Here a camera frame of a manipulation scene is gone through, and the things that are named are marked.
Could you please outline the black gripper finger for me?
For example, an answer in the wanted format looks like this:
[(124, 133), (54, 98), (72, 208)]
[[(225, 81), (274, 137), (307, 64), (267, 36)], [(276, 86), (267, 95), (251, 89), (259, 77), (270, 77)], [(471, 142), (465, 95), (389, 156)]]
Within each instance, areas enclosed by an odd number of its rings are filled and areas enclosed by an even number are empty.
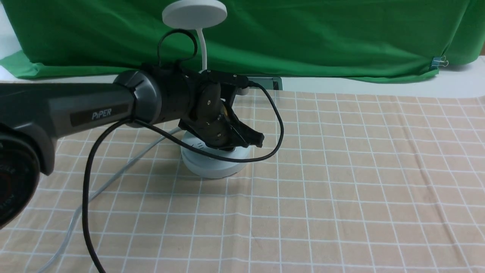
[(263, 133), (255, 131), (238, 119), (232, 120), (232, 131), (245, 131), (249, 135), (250, 146), (262, 147), (264, 141)]
[(231, 131), (229, 133), (227, 149), (235, 149), (236, 147), (249, 147), (249, 135), (245, 131)]

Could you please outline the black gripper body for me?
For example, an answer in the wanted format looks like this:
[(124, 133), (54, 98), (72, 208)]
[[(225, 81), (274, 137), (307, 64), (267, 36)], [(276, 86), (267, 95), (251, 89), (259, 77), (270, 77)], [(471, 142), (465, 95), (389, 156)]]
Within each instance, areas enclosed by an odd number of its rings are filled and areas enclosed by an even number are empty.
[(202, 84), (194, 108), (178, 126), (213, 149), (235, 149), (219, 83)]

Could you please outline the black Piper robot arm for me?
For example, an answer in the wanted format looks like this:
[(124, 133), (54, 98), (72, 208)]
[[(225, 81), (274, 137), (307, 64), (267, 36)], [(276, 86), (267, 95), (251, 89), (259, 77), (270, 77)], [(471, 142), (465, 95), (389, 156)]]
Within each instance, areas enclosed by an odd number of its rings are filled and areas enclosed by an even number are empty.
[(246, 76), (196, 72), (181, 62), (143, 64), (113, 83), (1, 84), (1, 227), (26, 207), (40, 174), (50, 175), (60, 138), (121, 120), (150, 125), (179, 120), (208, 147), (229, 151), (262, 147), (262, 133), (232, 110)]

